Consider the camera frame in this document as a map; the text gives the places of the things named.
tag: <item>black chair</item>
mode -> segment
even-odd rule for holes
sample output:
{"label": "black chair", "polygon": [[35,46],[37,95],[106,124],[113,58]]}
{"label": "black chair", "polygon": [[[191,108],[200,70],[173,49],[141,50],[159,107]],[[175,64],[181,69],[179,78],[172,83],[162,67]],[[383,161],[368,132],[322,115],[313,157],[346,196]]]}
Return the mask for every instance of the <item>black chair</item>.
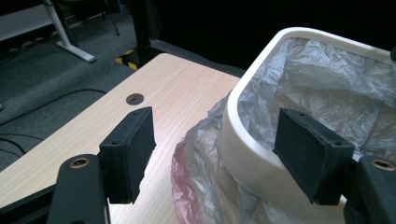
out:
{"label": "black chair", "polygon": [[61,23],[63,24],[64,28],[66,29],[67,33],[69,33],[70,38],[72,40],[72,44],[76,47],[78,46],[78,42],[75,39],[72,31],[70,30],[69,24],[67,23],[66,16],[62,11],[63,7],[70,7],[70,8],[79,8],[79,7],[94,7],[97,8],[98,11],[102,14],[103,21],[105,20],[106,14],[110,16],[111,22],[113,23],[114,29],[116,30],[116,34],[120,35],[119,28],[117,24],[114,22],[113,15],[111,13],[111,9],[108,5],[107,0],[52,0],[55,6],[55,10],[59,16]]}

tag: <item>wooden table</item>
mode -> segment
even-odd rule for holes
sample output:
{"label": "wooden table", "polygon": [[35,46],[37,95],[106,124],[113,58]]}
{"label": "wooden table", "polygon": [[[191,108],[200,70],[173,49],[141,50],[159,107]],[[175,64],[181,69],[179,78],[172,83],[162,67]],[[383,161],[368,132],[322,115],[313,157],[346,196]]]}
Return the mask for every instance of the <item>wooden table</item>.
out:
{"label": "wooden table", "polygon": [[[58,169],[99,144],[131,111],[152,106],[157,146],[134,204],[111,204],[112,223],[177,223],[171,160],[176,144],[239,78],[169,54],[160,54],[59,131],[0,173],[0,207],[55,184]],[[141,93],[140,105],[126,98]]]}

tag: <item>black cable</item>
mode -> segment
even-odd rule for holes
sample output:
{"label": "black cable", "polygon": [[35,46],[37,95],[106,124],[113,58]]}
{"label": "black cable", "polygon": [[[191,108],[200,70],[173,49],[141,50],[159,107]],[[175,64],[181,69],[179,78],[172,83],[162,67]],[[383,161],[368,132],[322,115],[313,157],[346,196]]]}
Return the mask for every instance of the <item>black cable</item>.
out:
{"label": "black cable", "polygon": [[0,141],[8,142],[8,143],[14,145],[15,147],[17,147],[22,152],[22,154],[26,154],[26,151],[18,143],[14,142],[12,140],[6,139],[6,138],[0,138]]}
{"label": "black cable", "polygon": [[18,155],[17,153],[14,153],[14,152],[11,152],[11,151],[7,151],[7,150],[1,149],[1,148],[0,148],[0,151],[4,151],[4,152],[6,152],[6,153],[12,154],[12,155],[14,155],[14,156],[16,156],[16,157],[18,157],[18,158],[21,157],[21,156]]}
{"label": "black cable", "polygon": [[44,141],[44,139],[39,138],[39,137],[35,137],[32,135],[28,135],[28,134],[23,134],[23,133],[0,133],[0,135],[15,135],[15,136],[22,136],[22,137],[30,137],[30,138],[34,138],[40,141]]}
{"label": "black cable", "polygon": [[74,94],[74,93],[78,93],[78,92],[82,92],[82,91],[97,91],[97,92],[101,92],[101,93],[103,93],[103,94],[106,94],[105,91],[99,91],[99,90],[95,90],[95,89],[83,89],[83,90],[77,90],[77,91],[70,91],[70,92],[68,92],[68,93],[66,93],[66,94],[64,94],[64,95],[61,95],[61,96],[59,96],[59,97],[57,97],[57,98],[55,98],[55,99],[53,99],[53,100],[51,100],[51,101],[49,101],[49,102],[46,102],[45,104],[43,104],[43,105],[41,105],[41,106],[38,106],[38,107],[36,107],[36,108],[33,108],[33,109],[27,111],[26,113],[23,113],[23,114],[21,114],[21,115],[18,115],[17,117],[15,117],[15,118],[13,118],[13,119],[6,120],[6,121],[0,123],[0,126],[5,125],[5,124],[7,124],[7,123],[10,123],[11,121],[14,121],[14,120],[16,120],[16,119],[20,119],[21,117],[23,117],[23,116],[25,116],[25,115],[27,115],[27,114],[30,114],[30,113],[32,113],[32,112],[38,110],[38,109],[41,109],[42,107],[44,107],[44,106],[46,106],[46,105],[49,105],[49,104],[51,104],[51,103],[53,103],[53,102],[55,102],[55,101],[58,101],[58,100],[64,98],[65,96],[68,96],[68,95],[71,95],[71,94]]}

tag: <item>white bin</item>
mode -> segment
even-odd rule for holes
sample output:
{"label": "white bin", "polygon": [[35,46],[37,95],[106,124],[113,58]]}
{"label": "white bin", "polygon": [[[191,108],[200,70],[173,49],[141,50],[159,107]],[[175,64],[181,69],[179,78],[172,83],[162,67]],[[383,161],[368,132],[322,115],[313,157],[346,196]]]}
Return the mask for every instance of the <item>white bin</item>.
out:
{"label": "white bin", "polygon": [[296,37],[317,40],[382,63],[396,65],[390,59],[389,51],[341,36],[299,27],[280,31],[249,67],[229,96],[222,120],[219,145],[221,158],[236,181],[290,218],[303,223],[344,223],[343,209],[346,199],[342,197],[338,206],[311,204],[278,156],[264,148],[248,133],[238,115],[239,96],[261,64],[277,43]]}

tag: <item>transparent plastic bag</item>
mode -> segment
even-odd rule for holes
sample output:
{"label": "transparent plastic bag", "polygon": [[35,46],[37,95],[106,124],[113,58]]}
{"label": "transparent plastic bag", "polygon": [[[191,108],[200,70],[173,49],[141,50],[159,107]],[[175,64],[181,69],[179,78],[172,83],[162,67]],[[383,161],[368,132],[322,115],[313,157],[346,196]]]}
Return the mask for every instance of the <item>transparent plastic bag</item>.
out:
{"label": "transparent plastic bag", "polygon": [[[218,152],[227,97],[180,141],[172,184],[180,223],[302,223],[238,184]],[[281,106],[309,114],[354,144],[355,157],[396,161],[396,68],[308,39],[277,44],[238,102],[245,128],[275,144]]]}

